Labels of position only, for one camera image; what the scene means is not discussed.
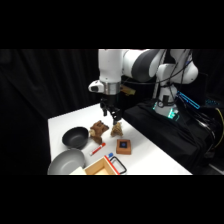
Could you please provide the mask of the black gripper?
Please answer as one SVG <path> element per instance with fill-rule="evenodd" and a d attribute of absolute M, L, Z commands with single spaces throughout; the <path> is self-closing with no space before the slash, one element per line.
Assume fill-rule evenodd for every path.
<path fill-rule="evenodd" d="M 118 95 L 102 95 L 100 100 L 100 107 L 103 110 L 103 116 L 107 113 L 112 114 L 113 124 L 116 125 L 121 120 L 121 109 L 118 107 Z"/>

